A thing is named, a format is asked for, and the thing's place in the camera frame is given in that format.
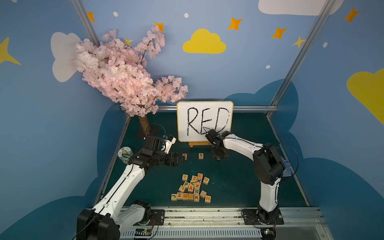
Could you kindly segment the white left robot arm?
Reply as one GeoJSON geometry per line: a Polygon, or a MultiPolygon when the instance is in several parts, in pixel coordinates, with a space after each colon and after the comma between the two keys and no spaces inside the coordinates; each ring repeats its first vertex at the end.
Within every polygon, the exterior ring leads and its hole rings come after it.
{"type": "Polygon", "coordinates": [[[170,151],[176,138],[146,136],[138,152],[123,147],[118,157],[127,165],[109,192],[91,209],[84,209],[77,219],[75,240],[118,240],[135,224],[146,225],[151,220],[151,205],[135,201],[127,210],[122,207],[148,171],[156,165],[176,167],[185,158],[170,151]]]}

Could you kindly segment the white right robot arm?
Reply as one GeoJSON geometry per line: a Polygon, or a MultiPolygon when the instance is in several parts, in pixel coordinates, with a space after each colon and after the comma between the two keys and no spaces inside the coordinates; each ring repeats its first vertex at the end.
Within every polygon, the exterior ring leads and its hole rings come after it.
{"type": "Polygon", "coordinates": [[[265,224],[279,217],[278,189],[286,169],[277,148],[272,144],[254,143],[235,134],[208,130],[206,139],[213,146],[212,157],[223,160],[229,150],[237,152],[254,162],[255,173],[261,182],[261,198],[258,205],[258,220],[265,224]]]}

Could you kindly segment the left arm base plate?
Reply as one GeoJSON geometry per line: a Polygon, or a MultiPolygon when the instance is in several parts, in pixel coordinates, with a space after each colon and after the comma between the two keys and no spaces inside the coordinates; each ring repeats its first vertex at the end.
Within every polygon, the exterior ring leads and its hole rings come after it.
{"type": "Polygon", "coordinates": [[[165,221],[165,210],[145,211],[143,219],[138,223],[141,226],[163,226],[165,221]]]}

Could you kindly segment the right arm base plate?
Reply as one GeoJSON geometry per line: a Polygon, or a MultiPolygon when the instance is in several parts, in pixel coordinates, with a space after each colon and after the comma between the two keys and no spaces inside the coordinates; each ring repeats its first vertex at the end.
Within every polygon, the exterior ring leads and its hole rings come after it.
{"type": "Polygon", "coordinates": [[[263,209],[242,209],[241,216],[245,225],[283,225],[284,220],[279,208],[271,212],[263,209]]]}

